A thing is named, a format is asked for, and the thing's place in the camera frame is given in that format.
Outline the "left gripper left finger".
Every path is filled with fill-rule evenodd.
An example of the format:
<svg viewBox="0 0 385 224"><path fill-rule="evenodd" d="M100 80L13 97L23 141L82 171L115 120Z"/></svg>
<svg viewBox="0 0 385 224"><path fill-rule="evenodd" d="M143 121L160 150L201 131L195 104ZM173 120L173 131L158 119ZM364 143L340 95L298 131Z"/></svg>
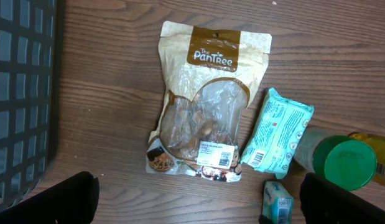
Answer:
<svg viewBox="0 0 385 224"><path fill-rule="evenodd" d="M99 195L98 178L87 171L79 172L1 212L0 223L91 223Z"/></svg>

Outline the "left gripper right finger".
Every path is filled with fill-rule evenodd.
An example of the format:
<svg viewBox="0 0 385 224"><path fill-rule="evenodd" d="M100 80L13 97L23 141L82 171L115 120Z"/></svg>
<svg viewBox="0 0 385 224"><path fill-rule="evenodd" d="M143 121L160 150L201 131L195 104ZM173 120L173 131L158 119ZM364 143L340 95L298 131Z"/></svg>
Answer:
<svg viewBox="0 0 385 224"><path fill-rule="evenodd" d="M317 174L300 186L301 211L307 224L385 224L385 211Z"/></svg>

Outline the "Kleenex tissue pocket pack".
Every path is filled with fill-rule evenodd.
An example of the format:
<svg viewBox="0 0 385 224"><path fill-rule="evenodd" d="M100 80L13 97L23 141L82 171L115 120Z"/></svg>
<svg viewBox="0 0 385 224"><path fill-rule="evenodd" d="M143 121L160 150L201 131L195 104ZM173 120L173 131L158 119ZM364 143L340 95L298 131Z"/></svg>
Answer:
<svg viewBox="0 0 385 224"><path fill-rule="evenodd" d="M277 181L264 184L262 214L274 224L291 224L294 198Z"/></svg>

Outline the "green lid jar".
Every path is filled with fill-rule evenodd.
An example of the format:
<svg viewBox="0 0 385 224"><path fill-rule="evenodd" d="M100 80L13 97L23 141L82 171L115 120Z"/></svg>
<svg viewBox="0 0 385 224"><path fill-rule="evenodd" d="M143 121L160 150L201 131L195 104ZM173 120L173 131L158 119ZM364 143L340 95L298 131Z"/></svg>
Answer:
<svg viewBox="0 0 385 224"><path fill-rule="evenodd" d="M315 126L304 131L294 160L307 171L348 191L364 187L377 168L376 155L369 145Z"/></svg>

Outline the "yellow oil bottle silver cap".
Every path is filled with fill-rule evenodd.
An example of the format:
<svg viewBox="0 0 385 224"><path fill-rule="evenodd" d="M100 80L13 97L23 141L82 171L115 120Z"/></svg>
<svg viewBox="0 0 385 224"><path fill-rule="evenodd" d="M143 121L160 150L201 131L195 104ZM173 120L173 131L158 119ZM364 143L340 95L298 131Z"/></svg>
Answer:
<svg viewBox="0 0 385 224"><path fill-rule="evenodd" d="M352 133L349 137L369 145L377 159L374 181L385 186L385 137L376 134Z"/></svg>

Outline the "mint green wipes pack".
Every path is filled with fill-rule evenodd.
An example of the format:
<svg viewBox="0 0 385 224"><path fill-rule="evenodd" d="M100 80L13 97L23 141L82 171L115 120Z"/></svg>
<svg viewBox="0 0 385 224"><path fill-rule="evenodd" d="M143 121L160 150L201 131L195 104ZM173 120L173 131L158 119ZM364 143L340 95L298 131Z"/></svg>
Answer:
<svg viewBox="0 0 385 224"><path fill-rule="evenodd" d="M268 89L241 163L283 179L313 113L312 105L284 98L274 88Z"/></svg>

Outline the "brown Pantree snack pouch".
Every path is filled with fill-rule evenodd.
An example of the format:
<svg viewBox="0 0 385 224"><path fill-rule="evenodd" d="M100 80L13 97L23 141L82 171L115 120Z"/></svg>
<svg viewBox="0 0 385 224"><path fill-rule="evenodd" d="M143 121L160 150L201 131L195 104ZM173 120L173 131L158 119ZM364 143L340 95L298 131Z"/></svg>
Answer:
<svg viewBox="0 0 385 224"><path fill-rule="evenodd" d="M265 33L163 23L164 106L149 137L148 173L240 180L239 121L259 89L271 42Z"/></svg>

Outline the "grey plastic mesh basket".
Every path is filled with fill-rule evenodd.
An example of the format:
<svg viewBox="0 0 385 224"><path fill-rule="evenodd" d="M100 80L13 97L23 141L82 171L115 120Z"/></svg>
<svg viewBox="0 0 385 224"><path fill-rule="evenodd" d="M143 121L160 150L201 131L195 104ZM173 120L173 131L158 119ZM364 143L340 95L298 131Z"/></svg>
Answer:
<svg viewBox="0 0 385 224"><path fill-rule="evenodd" d="M0 0L0 213L55 159L64 18L64 1Z"/></svg>

